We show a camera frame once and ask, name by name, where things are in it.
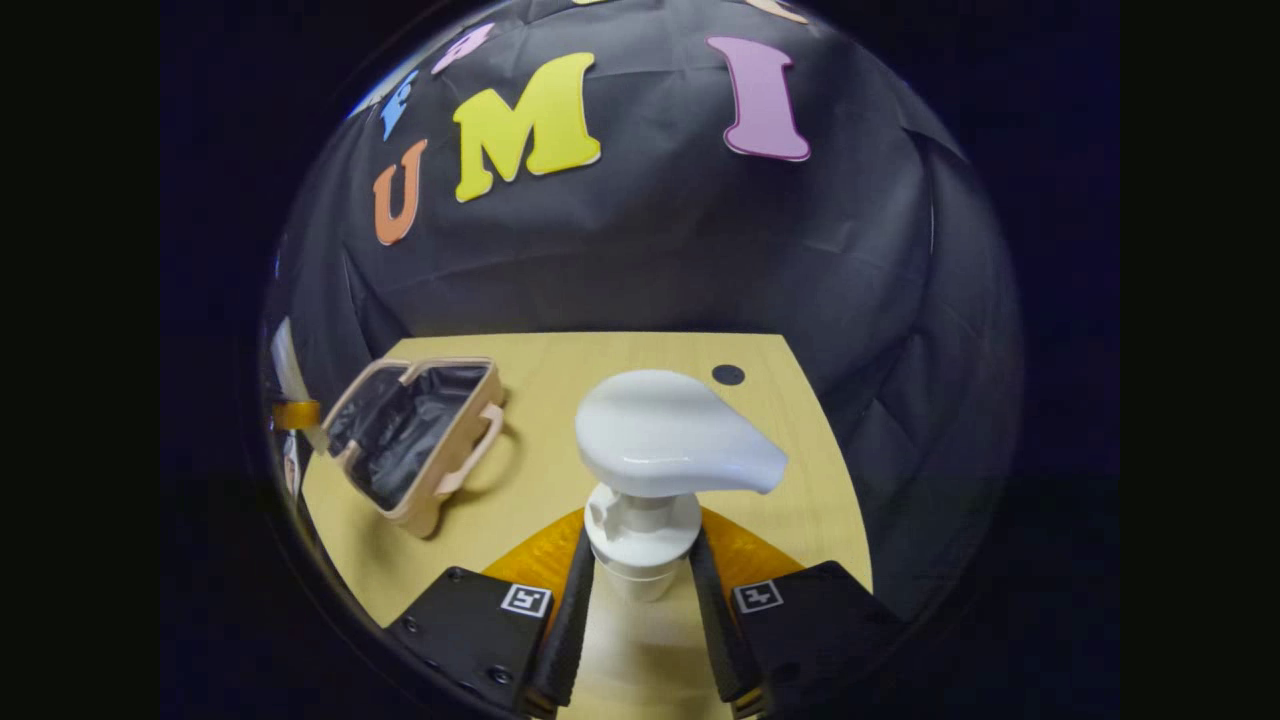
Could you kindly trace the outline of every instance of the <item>letter m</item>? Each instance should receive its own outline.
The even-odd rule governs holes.
[[[600,143],[586,133],[582,109],[582,74],[594,61],[590,53],[549,60],[529,78],[515,109],[493,88],[458,105],[453,113],[462,136],[458,202],[480,197],[493,187],[493,173],[484,167],[481,149],[502,179],[516,179],[530,131],[534,150],[525,167],[535,176],[590,165],[600,158]]]

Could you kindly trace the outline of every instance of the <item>orange tape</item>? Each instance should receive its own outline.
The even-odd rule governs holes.
[[[315,400],[306,402],[278,402],[271,407],[271,419],[278,430],[301,430],[311,425],[320,424],[320,404]]]

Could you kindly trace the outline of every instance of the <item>orange soft finger pad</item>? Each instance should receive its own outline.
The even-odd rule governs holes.
[[[724,602],[739,585],[771,580],[804,570],[790,555],[764,542],[728,518],[703,507],[703,532],[716,560]]]
[[[525,542],[485,568],[484,574],[508,583],[550,589],[556,597],[556,605],[547,618],[547,628],[550,629],[556,623],[561,598],[564,597],[564,583],[573,565],[573,551],[577,550],[580,534],[581,507],[529,536]]]

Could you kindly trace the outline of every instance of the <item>white pump bottle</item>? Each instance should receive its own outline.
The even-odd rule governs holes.
[[[586,393],[575,419],[599,484],[586,502],[591,550],[622,597],[652,602],[675,579],[701,528],[695,492],[782,480],[787,456],[709,387],[669,370],[635,370]]]

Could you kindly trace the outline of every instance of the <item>pink letter i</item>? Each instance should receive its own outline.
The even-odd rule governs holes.
[[[744,155],[792,161],[809,158],[809,142],[796,132],[782,78],[782,68],[791,64],[791,58],[741,37],[708,37],[707,45],[724,55],[733,83],[737,119],[724,131],[724,143]]]

